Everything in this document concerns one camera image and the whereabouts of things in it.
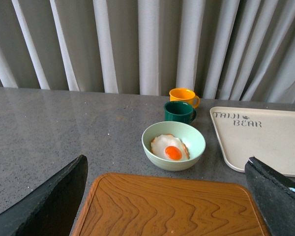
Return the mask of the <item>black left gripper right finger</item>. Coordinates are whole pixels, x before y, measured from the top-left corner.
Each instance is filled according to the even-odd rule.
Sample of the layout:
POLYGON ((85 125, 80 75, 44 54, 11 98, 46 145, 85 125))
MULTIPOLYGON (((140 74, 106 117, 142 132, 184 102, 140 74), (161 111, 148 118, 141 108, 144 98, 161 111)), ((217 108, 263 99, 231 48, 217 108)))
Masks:
POLYGON ((273 236, 295 236, 295 182, 256 157, 245 164, 250 192, 273 236))

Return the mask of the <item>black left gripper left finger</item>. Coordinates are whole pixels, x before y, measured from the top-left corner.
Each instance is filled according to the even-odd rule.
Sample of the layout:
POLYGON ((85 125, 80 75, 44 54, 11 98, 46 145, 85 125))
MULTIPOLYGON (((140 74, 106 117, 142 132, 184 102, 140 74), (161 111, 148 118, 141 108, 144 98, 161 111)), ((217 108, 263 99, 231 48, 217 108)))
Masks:
POLYGON ((0 236, 67 236, 84 195, 88 160, 80 155, 0 214, 0 236))

